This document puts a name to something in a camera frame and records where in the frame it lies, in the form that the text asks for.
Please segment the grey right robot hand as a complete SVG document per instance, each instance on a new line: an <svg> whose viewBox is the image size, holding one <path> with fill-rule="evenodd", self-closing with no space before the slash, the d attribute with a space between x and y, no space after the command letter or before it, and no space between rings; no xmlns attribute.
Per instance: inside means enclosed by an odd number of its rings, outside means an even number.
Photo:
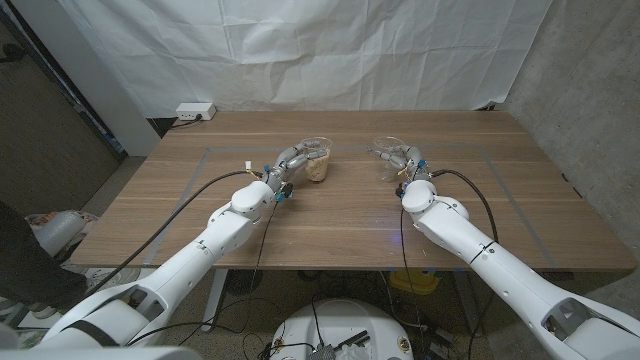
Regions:
<svg viewBox="0 0 640 360"><path fill-rule="evenodd" d="M368 149L367 152L385 162L377 174L381 181L395 181L401 174L409 181L429 180L428 164L416 146L395 145L384 150Z"/></svg>

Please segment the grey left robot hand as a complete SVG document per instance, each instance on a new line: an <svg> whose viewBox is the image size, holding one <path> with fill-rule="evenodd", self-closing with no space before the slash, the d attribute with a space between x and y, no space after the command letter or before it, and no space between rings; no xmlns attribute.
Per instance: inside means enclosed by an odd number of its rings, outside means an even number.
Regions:
<svg viewBox="0 0 640 360"><path fill-rule="evenodd" d="M281 190L296 171L309 161L323 158L329 154L329 147L320 138L302 140L297 145L286 148L276 158L275 164L261 177L273 192Z"/></svg>

